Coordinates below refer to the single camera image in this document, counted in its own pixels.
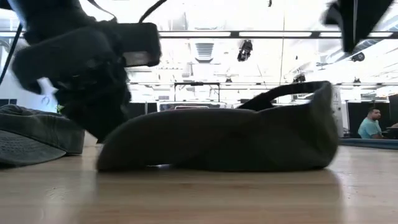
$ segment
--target man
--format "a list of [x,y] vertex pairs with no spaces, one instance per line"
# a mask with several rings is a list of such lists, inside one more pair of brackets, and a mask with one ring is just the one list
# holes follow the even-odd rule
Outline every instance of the man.
[[377,108],[370,108],[368,116],[362,121],[358,129],[358,134],[363,139],[382,139],[379,119],[381,117],[380,110]]

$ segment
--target teal shirt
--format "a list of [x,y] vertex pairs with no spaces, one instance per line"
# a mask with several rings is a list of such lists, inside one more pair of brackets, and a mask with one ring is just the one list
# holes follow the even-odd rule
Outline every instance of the teal shirt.
[[363,139],[371,139],[372,135],[374,134],[381,135],[381,128],[379,125],[379,121],[373,121],[368,118],[363,119],[361,125],[359,126],[358,134]]

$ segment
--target black cap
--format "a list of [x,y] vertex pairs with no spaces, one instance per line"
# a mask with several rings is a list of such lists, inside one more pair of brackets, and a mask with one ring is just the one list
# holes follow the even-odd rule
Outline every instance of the black cap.
[[85,131],[57,113],[0,107],[0,166],[18,167],[81,154]]

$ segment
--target cap brim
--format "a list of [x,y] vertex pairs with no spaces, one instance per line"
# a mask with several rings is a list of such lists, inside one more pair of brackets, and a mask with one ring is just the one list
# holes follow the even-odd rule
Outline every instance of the cap brim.
[[65,151],[0,130],[0,166],[28,166],[58,159]]

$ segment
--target table surface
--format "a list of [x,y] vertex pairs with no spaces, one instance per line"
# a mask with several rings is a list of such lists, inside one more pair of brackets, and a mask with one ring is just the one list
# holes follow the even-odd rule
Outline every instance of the table surface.
[[397,223],[398,151],[340,147],[328,170],[282,174],[97,174],[96,155],[0,170],[0,223]]

